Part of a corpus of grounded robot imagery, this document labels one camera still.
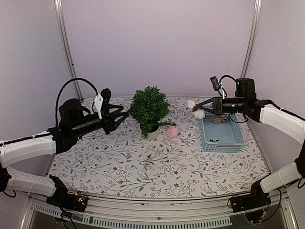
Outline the beige ribbon bow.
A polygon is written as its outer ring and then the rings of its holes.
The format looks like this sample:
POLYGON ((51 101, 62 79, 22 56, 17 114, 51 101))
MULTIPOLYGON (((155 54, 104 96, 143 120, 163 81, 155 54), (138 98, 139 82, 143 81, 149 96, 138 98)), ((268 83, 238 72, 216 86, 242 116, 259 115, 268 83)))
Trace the beige ribbon bow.
POLYGON ((213 124, 228 122, 228 120, 229 119, 227 116, 215 116, 215 115, 210 116, 209 119, 209 121, 212 122, 213 124))

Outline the white cotton boll ornament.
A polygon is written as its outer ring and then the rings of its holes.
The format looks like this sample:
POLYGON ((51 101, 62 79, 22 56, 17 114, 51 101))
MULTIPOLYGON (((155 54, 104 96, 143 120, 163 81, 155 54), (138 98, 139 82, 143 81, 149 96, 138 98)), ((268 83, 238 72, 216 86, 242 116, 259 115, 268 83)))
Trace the white cotton boll ornament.
POLYGON ((188 100, 186 104, 196 119, 203 119, 205 117, 204 110, 199 108, 195 101, 188 100))

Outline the small green christmas tree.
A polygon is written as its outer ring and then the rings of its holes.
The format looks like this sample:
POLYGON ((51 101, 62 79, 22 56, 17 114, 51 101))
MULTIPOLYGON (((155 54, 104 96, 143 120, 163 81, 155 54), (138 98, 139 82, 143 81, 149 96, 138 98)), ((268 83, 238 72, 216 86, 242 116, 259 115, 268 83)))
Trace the small green christmas tree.
POLYGON ((157 86, 147 86, 135 92, 128 113, 140 124, 142 137, 148 139, 148 134, 161 126, 176 126, 171 119, 164 121, 169 108, 166 94, 157 86))

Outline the white ribbed plant pot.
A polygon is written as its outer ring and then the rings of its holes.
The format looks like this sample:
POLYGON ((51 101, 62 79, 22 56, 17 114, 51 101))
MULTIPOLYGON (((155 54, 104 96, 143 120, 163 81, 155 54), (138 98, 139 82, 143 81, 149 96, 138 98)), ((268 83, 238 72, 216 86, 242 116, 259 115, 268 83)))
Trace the white ribbed plant pot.
POLYGON ((147 133, 147 135, 144 134, 142 125, 140 125, 140 129, 141 129, 142 137, 146 140, 149 140, 149 141, 155 140, 159 135, 159 127, 158 126, 154 127, 151 132, 147 133))

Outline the pink pompom ornament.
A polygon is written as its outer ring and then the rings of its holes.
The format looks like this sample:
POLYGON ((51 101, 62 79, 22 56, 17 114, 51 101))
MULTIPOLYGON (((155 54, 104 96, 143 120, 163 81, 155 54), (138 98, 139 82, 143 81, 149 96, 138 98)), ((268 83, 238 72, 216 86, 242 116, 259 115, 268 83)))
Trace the pink pompom ornament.
POLYGON ((178 133, 179 133, 178 128, 175 126, 171 126, 167 130, 167 136, 169 138, 176 138, 178 136, 178 133))

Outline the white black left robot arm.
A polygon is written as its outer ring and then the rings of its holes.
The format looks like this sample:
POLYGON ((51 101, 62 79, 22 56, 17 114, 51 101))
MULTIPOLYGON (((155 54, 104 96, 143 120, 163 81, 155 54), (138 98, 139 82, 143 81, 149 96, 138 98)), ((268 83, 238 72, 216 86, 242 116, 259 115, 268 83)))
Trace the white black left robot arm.
POLYGON ((97 112, 91 113, 73 98, 59 107, 61 120, 56 127, 37 135, 0 143, 0 190, 18 190, 51 197, 60 207, 67 207, 71 197, 63 182, 55 176, 41 177, 11 167, 23 160, 69 151, 86 134, 103 129, 110 134, 128 117, 122 105, 95 100, 97 112))

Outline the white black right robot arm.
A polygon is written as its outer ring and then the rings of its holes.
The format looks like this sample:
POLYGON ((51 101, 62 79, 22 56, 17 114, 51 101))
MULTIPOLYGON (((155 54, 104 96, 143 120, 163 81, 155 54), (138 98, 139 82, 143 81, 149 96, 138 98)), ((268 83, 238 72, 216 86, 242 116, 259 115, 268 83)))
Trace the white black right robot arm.
POLYGON ((305 178, 304 118, 285 110, 270 99, 258 99, 253 79, 236 79, 234 81, 236 86, 234 97, 228 97, 225 94, 220 79, 214 76, 210 80, 219 96, 194 104, 191 109, 196 117, 202 118, 204 112, 218 116, 225 113, 240 113, 245 118, 265 126, 262 134, 255 132, 256 139, 260 143, 267 143, 263 137, 267 136, 269 133, 267 129, 270 129, 271 132, 278 131, 281 140, 287 138, 289 143, 296 142, 299 145, 300 152, 294 153, 296 159, 252 184, 251 194, 246 198, 248 206, 256 208, 264 202, 265 194, 303 180, 305 178))

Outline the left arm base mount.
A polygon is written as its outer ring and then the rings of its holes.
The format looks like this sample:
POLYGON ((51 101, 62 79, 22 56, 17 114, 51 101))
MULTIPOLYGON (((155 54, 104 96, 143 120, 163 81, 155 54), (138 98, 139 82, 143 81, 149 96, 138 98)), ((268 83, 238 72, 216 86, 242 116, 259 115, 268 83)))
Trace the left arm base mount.
POLYGON ((88 196, 81 191, 68 193, 64 183, 55 176, 49 178, 55 183, 55 192, 51 197, 47 197, 46 203, 63 209, 69 209, 77 212, 85 212, 88 196))

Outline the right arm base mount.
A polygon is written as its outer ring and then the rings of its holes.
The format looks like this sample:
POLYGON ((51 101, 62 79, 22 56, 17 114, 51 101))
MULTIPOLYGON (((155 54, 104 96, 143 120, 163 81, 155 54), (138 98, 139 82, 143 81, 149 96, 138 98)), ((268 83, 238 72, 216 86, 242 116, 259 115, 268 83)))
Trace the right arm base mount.
POLYGON ((271 204, 269 193, 264 193, 260 182, 256 181, 251 185, 251 191, 247 195, 232 196, 229 201, 228 207, 234 213, 254 208, 259 208, 271 204))

